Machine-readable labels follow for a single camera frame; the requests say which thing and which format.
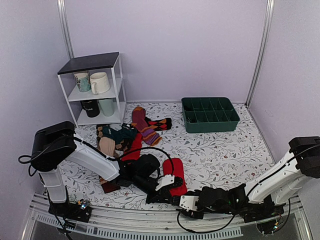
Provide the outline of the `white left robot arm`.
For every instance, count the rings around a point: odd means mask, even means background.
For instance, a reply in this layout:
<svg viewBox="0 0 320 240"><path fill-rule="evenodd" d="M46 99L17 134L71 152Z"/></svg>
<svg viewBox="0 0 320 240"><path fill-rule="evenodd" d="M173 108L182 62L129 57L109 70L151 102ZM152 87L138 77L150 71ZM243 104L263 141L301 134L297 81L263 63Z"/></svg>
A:
<svg viewBox="0 0 320 240"><path fill-rule="evenodd" d="M50 200L55 209L63 216L74 213L74 205L68 201L68 191L62 180L58 166L63 161L76 163L96 173L105 193L119 190L121 187L136 185L147 194L146 203L167 203L179 205L180 196L171 190L181 187L184 181L169 174L152 178L159 171L160 163L151 154L133 159L133 154L141 148L130 150L121 156L106 155L75 133L75 126L64 121L36 132L33 141L30 166L39 172Z"/></svg>

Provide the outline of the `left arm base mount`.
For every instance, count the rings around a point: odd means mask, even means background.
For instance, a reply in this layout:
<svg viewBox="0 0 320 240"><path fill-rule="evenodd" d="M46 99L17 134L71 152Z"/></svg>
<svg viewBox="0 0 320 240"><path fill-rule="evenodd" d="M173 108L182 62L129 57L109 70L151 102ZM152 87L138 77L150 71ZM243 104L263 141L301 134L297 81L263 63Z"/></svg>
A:
<svg viewBox="0 0 320 240"><path fill-rule="evenodd" d="M80 200L80 203L70 202L66 187L64 188L64 192L66 200L61 203L54 203L50 192L47 193L50 205L48 212L57 217L62 217L64 220L88 223L92 213L92 208L89 206L89 203L83 199Z"/></svg>

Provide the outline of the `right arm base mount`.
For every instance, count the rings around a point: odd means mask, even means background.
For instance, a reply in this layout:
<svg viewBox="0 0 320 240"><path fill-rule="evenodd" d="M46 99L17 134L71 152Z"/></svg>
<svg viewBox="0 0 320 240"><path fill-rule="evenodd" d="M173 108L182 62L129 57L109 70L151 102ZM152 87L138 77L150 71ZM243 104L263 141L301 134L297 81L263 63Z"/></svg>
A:
<svg viewBox="0 0 320 240"><path fill-rule="evenodd" d="M288 201L288 214L284 219L286 203L276 205L271 196L267 196L262 203L244 203L239 215L245 223L256 222L256 228L262 235L273 235L279 232L288 222L291 214L291 202Z"/></svg>

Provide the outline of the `red sock pair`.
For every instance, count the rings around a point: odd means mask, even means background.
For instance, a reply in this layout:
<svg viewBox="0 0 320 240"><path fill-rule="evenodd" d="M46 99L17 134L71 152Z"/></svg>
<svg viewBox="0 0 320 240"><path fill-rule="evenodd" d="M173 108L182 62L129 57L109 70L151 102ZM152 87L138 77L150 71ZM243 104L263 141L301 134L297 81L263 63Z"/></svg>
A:
<svg viewBox="0 0 320 240"><path fill-rule="evenodd" d="M183 162L180 158L172 158L172 163L173 163L173 175L175 177L179 177L183 180L183 184L181 186L177 186L174 188L171 188L169 190L170 194L172 196L182 196L187 193L187 185L185 181L185 172L184 172L184 165ZM172 173L172 165L171 161L169 159L165 160L162 164L162 169L164 175L169 175Z"/></svg>

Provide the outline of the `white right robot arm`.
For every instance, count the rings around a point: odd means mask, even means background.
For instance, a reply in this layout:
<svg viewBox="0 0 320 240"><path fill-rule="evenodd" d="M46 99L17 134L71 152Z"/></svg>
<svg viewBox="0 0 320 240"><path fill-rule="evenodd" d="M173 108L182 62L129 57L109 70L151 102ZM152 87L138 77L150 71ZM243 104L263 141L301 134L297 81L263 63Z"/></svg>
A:
<svg viewBox="0 0 320 240"><path fill-rule="evenodd" d="M288 200L310 179L320 177L320 138L295 137L290 149L261 176L224 190L204 186L179 198L182 214L202 219L205 213L239 215L246 223L284 213Z"/></svg>

